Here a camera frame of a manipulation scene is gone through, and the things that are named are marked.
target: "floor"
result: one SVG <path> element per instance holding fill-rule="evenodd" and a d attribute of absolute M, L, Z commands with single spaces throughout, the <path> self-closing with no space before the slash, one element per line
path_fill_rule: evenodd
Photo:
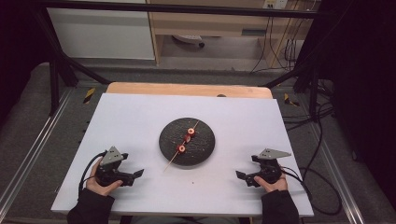
<path fill-rule="evenodd" d="M 260 60 L 261 50 L 257 39 L 254 38 L 224 38 L 204 37 L 205 47 L 180 43 L 171 36 L 165 38 L 162 62 L 122 61 L 101 62 L 102 66 L 93 66 L 95 61 L 85 61 L 103 77 L 117 81 L 136 82 L 173 82 L 197 84 L 224 84 L 257 86 L 264 84 L 286 73 L 289 69 L 287 62 L 280 58 L 285 68 L 267 69 L 264 59 Z M 56 120 L 56 125 L 49 130 L 50 135 L 42 145 L 39 154 L 32 154 L 32 146 L 40 135 L 42 127 L 48 121 L 50 111 L 50 89 L 48 67 L 37 67 L 22 95 L 21 100 L 14 106 L 7 118 L 7 122 L 0 129 L 0 157 L 9 158 L 2 163 L 0 171 L 0 192 L 14 190 L 16 195 L 8 200 L 12 204 L 4 203 L 4 195 L 0 200 L 2 206 L 0 218 L 6 216 L 3 223 L 64 223 L 64 215 L 50 211 L 56 189 L 62 184 L 70 162 L 73 160 L 78 141 L 84 136 L 92 113 L 100 99 L 100 93 L 106 86 L 92 82 L 86 76 L 78 73 L 81 80 L 77 88 L 63 88 L 70 91 L 71 97 L 67 101 L 62 115 Z M 306 117 L 304 108 L 304 94 L 294 94 L 292 84 L 295 78 L 282 83 L 272 89 L 287 128 L 293 127 L 292 121 L 299 121 Z M 87 90 L 96 87 L 95 95 L 89 104 L 82 103 Z M 290 96 L 293 104 L 285 104 L 285 93 Z M 324 104 L 328 99 L 320 97 L 319 103 Z M 347 140 L 340 130 L 336 118 L 328 116 L 323 119 L 324 141 L 322 146 L 330 150 L 337 167 L 350 190 L 353 203 L 357 205 L 362 220 L 351 221 L 344 203 L 344 209 L 336 216 L 323 215 L 316 211 L 314 217 L 304 219 L 305 223 L 396 223 L 396 215 L 389 202 L 374 182 L 363 163 L 352 160 L 348 150 Z M 318 125 L 308 123 L 297 129 L 288 131 L 296 160 L 299 165 L 306 166 L 318 144 L 316 131 Z M 322 150 L 314 160 L 312 168 L 332 180 L 332 171 L 326 162 L 326 153 Z M 31 163 L 26 170 L 29 175 L 23 176 L 20 182 L 12 178 L 22 164 L 31 155 Z M 19 186 L 9 186 L 18 182 Z M 337 200 L 328 184 L 313 174 L 308 174 L 307 185 L 314 194 L 313 203 L 325 210 L 334 211 Z"/>

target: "white table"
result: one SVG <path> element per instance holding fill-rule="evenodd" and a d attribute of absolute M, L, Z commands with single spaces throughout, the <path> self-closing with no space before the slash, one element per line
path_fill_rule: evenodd
<path fill-rule="evenodd" d="M 180 118 L 196 118 L 213 130 L 216 146 L 201 164 L 172 164 L 159 147 L 163 127 Z M 260 170 L 251 155 L 266 147 L 292 153 L 276 100 L 155 94 L 105 93 L 64 179 L 54 212 L 67 213 L 77 203 L 78 182 L 96 154 L 115 146 L 129 153 L 119 170 L 145 169 L 132 187 L 115 190 L 112 212 L 119 215 L 255 217 L 262 214 L 262 188 L 247 187 L 235 171 Z M 278 159 L 299 173 L 294 156 Z M 313 216 L 302 186 L 289 178 L 301 217 Z"/>

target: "gray carpet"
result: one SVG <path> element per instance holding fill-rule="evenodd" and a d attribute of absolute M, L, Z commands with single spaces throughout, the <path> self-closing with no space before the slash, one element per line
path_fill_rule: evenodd
<path fill-rule="evenodd" d="M 240 72 L 227 74 L 221 72 L 188 73 L 185 70 L 172 72 L 161 69 L 97 69 L 96 72 L 104 77 L 112 77 L 113 80 L 117 81 L 240 84 L 248 86 L 257 86 L 278 76 L 278 74 L 250 76 Z M 292 101 L 298 100 L 287 88 L 292 82 L 293 80 L 289 80 L 282 85 L 283 89 L 274 89 L 274 97 L 279 102 L 282 115 L 286 117 L 304 115 L 304 111 L 300 106 L 284 104 L 284 90 L 289 92 Z M 22 217 L 25 218 L 24 220 L 32 220 L 31 222 L 34 223 L 33 220 L 37 219 L 61 220 L 65 218 L 64 215 L 50 211 L 56 196 L 54 191 L 62 184 L 68 167 L 78 149 L 78 141 L 83 138 L 83 130 L 89 125 L 87 121 L 92 117 L 101 92 L 106 90 L 106 86 L 98 87 L 90 103 L 84 105 L 82 101 L 88 88 L 86 86 L 75 88 L 62 117 L 22 186 L 14 204 L 10 207 L 7 213 L 8 221 L 13 218 L 15 221 L 15 218 Z M 46 67 L 37 67 L 21 100 L 13 108 L 6 123 L 1 128 L 0 156 L 1 158 L 9 158 L 9 155 L 12 155 L 12 160 L 2 162 L 0 190 L 4 191 L 10 178 L 17 171 L 27 150 L 43 127 L 49 111 L 48 69 Z M 327 117 L 322 123 L 326 142 L 331 148 L 337 164 L 342 169 L 344 178 L 364 219 L 367 223 L 396 223 L 393 208 L 378 188 L 366 166 L 363 163 L 352 160 L 347 141 L 343 137 L 337 120 Z M 306 166 L 317 145 L 317 140 L 312 134 L 310 126 L 304 125 L 289 131 L 289 137 L 299 166 Z M 320 155 L 315 159 L 312 168 L 330 179 Z M 326 211 L 333 211 L 336 208 L 336 197 L 327 184 L 310 173 L 307 175 L 306 182 L 314 196 L 313 204 L 315 206 Z M 113 216 L 112 219 L 117 220 L 119 217 Z M 337 216 L 326 216 L 315 211 L 314 217 L 306 217 L 304 221 L 305 223 L 348 223 L 348 218 L 344 211 Z"/>

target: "black round disc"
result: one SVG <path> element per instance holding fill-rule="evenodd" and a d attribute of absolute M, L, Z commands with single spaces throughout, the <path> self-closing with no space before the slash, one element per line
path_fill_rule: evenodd
<path fill-rule="evenodd" d="M 163 128 L 160 135 L 161 153 L 169 161 L 175 156 L 177 146 L 182 145 L 189 128 L 193 128 L 198 119 L 176 119 Z M 210 127 L 199 120 L 195 127 L 195 135 L 189 143 L 185 143 L 186 151 L 175 156 L 172 163 L 192 166 L 205 161 L 215 148 L 215 135 Z"/>

